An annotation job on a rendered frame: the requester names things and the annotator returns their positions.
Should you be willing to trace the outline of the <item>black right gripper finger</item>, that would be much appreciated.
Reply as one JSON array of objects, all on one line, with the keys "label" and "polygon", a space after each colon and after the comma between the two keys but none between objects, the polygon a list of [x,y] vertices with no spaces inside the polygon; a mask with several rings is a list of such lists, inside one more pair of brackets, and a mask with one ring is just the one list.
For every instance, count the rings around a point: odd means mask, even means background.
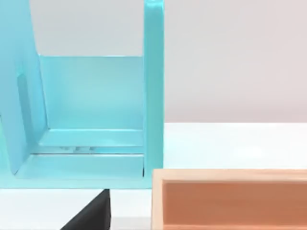
[{"label": "black right gripper finger", "polygon": [[104,189],[60,230],[110,230],[110,190]]}]

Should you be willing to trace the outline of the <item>shallow salmon-coloured box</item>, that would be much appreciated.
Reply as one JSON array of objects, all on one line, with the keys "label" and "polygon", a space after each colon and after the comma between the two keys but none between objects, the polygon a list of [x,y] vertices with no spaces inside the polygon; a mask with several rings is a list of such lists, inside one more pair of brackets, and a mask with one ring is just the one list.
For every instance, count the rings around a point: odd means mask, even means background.
[{"label": "shallow salmon-coloured box", "polygon": [[156,169],[151,230],[307,230],[307,170]]}]

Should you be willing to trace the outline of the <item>light blue rack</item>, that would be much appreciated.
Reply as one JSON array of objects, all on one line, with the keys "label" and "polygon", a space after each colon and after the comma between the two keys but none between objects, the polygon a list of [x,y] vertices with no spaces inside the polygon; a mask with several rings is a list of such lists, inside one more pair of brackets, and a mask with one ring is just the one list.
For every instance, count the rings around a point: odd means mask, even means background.
[{"label": "light blue rack", "polygon": [[151,188],[164,18],[165,0],[143,0],[139,56],[41,55],[29,0],[0,0],[0,188]]}]

